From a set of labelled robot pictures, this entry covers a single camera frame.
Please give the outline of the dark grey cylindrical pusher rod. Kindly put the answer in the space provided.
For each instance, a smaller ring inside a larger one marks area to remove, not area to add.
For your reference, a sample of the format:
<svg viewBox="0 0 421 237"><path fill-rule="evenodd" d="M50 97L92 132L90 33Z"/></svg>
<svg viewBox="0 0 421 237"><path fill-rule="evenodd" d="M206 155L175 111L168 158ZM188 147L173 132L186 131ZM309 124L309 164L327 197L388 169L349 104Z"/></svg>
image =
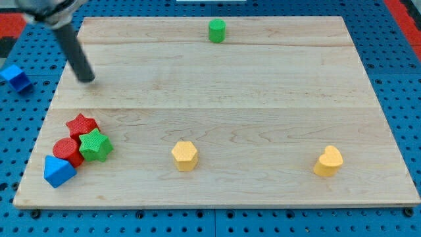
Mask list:
<svg viewBox="0 0 421 237"><path fill-rule="evenodd" d="M60 28L54 29L53 33L77 80L81 83L94 81L94 71L78 41L73 25L71 23L65 24Z"/></svg>

